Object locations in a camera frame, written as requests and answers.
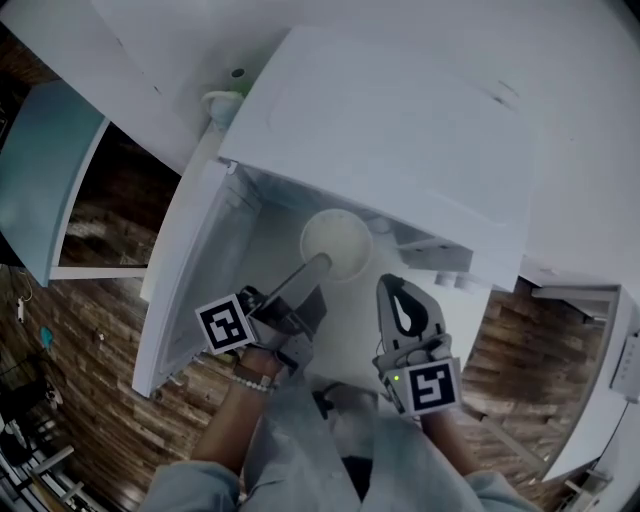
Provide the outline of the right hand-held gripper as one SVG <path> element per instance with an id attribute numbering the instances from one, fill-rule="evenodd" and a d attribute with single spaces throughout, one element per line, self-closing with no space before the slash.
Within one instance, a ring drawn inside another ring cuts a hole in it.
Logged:
<path id="1" fill-rule="evenodd" d="M 446 324 L 441 307 L 417 285 L 405 279 L 401 282 L 400 287 L 399 279 L 387 273 L 376 287 L 386 353 L 372 363 L 387 398 L 401 416 L 424 416 L 460 405 L 461 366 L 451 353 L 451 336 L 443 334 Z"/>

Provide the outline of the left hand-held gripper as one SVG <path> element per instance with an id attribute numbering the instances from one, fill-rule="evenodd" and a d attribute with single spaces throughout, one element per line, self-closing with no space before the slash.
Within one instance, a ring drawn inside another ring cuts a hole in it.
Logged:
<path id="1" fill-rule="evenodd" d="M 269 296 L 252 286 L 195 311 L 215 355 L 246 346 L 265 350 L 291 373 L 303 370 L 313 358 L 313 341 L 327 307 L 319 288 L 332 260 L 313 256 Z"/>

